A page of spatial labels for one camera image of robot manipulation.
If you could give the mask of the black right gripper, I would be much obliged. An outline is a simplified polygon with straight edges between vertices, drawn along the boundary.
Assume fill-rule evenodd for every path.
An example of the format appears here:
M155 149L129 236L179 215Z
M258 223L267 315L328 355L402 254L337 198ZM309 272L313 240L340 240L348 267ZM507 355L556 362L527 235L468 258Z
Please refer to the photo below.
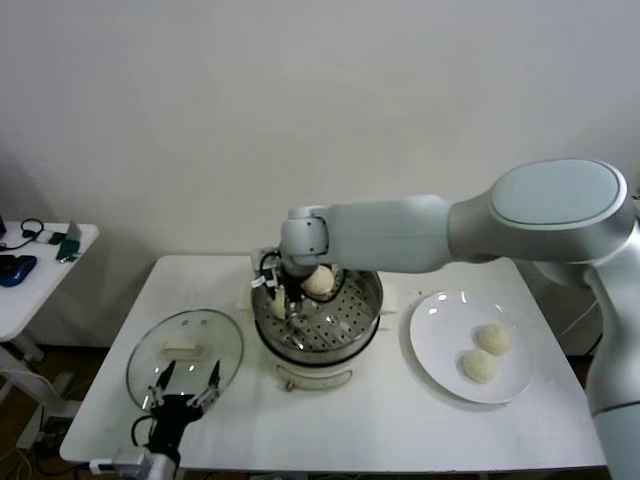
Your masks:
M306 268L291 262L281 262L278 280L284 287L287 301L287 319L294 321L301 315L302 282L306 279Z

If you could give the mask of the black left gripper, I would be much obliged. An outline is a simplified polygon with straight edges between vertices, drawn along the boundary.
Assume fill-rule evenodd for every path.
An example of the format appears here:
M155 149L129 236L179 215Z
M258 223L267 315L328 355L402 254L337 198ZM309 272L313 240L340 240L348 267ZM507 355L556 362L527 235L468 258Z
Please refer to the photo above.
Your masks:
M170 394L164 396L175 369L175 361L160 373L155 383L148 387L149 406L155 426L149 438L150 450L177 450L190 423L203 417L203 409L209 409L220 397L220 361L217 360L209 376L207 387L197 396Z

